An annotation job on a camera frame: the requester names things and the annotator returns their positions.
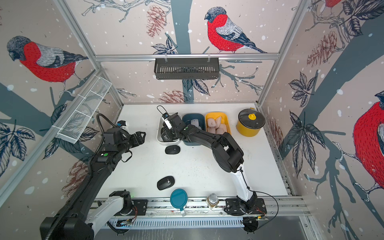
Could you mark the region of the pink mouse top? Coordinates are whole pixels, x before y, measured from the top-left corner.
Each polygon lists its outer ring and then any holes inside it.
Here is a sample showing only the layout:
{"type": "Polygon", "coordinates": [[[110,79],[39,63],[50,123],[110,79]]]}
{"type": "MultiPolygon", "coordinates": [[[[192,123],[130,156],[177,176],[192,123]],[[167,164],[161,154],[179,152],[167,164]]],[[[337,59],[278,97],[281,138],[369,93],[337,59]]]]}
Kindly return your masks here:
{"type": "Polygon", "coordinates": [[[215,121],[216,121],[216,129],[220,127],[220,125],[221,125],[221,120],[222,120],[222,117],[221,117],[221,116],[219,116],[219,117],[217,117],[217,118],[215,119],[215,121]]]}

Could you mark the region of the white mouse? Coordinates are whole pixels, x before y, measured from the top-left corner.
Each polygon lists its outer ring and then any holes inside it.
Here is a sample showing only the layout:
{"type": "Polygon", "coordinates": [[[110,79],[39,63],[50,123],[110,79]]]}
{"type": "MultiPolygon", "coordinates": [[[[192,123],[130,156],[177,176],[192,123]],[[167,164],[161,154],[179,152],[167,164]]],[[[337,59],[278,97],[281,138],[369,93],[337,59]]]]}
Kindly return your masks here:
{"type": "Polygon", "coordinates": [[[191,125],[193,125],[193,126],[198,128],[200,126],[199,120],[198,119],[192,119],[191,120],[191,125]]]}

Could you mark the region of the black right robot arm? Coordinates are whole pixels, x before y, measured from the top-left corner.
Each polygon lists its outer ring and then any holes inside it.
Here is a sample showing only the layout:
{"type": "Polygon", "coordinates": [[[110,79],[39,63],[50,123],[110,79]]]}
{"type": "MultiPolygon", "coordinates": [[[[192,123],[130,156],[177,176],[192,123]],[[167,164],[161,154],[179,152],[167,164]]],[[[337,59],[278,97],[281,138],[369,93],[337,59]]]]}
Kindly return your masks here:
{"type": "Polygon", "coordinates": [[[257,193],[249,187],[244,171],[244,152],[229,133],[213,134],[187,125],[178,114],[162,114],[163,129],[169,138],[178,138],[197,143],[212,150],[219,167],[232,176],[237,191],[237,200],[243,213],[249,214],[256,208],[257,193]]]}

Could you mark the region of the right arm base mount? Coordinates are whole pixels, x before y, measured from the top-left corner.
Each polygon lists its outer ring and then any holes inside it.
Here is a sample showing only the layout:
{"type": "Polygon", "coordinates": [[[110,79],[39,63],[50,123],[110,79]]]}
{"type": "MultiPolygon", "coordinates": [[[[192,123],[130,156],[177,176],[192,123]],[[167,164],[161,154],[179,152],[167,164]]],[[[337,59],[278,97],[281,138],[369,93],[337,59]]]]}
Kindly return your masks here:
{"type": "Polygon", "coordinates": [[[256,193],[253,193],[248,201],[244,201],[239,197],[226,199],[224,212],[231,216],[266,215],[267,209],[264,199],[259,198],[256,193]]]}

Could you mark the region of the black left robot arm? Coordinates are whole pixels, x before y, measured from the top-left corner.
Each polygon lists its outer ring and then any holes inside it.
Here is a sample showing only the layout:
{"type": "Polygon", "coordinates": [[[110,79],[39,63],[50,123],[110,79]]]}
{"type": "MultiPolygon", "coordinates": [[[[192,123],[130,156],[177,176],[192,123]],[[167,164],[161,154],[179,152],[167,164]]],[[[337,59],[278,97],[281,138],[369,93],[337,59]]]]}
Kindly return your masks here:
{"type": "Polygon", "coordinates": [[[58,213],[41,223],[43,240],[92,240],[115,214],[137,215],[138,210],[127,190],[112,192],[103,204],[90,212],[96,196],[123,154],[145,142],[145,132],[129,134],[123,123],[119,121],[110,129],[102,130],[101,143],[88,162],[85,179],[58,213]]]}

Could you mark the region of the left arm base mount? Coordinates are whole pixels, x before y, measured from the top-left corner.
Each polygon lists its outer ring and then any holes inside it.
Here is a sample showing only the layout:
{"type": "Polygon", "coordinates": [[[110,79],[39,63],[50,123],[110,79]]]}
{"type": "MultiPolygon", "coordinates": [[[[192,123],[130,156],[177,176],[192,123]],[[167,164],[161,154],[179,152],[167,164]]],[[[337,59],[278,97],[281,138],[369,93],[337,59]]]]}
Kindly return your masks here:
{"type": "Polygon", "coordinates": [[[133,199],[133,205],[137,209],[138,216],[145,216],[148,208],[147,199],[133,199]]]}

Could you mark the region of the pink mouse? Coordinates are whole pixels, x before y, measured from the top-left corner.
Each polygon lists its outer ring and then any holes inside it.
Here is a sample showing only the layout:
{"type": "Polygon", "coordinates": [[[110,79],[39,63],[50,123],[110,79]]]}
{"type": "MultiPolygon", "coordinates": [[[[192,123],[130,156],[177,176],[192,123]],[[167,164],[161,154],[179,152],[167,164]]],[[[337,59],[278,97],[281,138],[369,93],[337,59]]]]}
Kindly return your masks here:
{"type": "Polygon", "coordinates": [[[212,134],[216,134],[216,128],[208,127],[207,132],[212,133],[212,134]]]}
{"type": "Polygon", "coordinates": [[[215,119],[215,121],[216,121],[216,129],[220,127],[220,125],[221,125],[221,120],[222,120],[222,117],[221,117],[221,116],[219,116],[219,117],[217,117],[217,118],[215,119]]]}
{"type": "Polygon", "coordinates": [[[227,126],[225,124],[220,124],[220,126],[216,129],[216,134],[222,135],[227,133],[227,126]]]}
{"type": "Polygon", "coordinates": [[[208,118],[207,119],[207,126],[208,126],[208,128],[216,128],[216,126],[217,126],[216,120],[213,118],[208,118]]]}

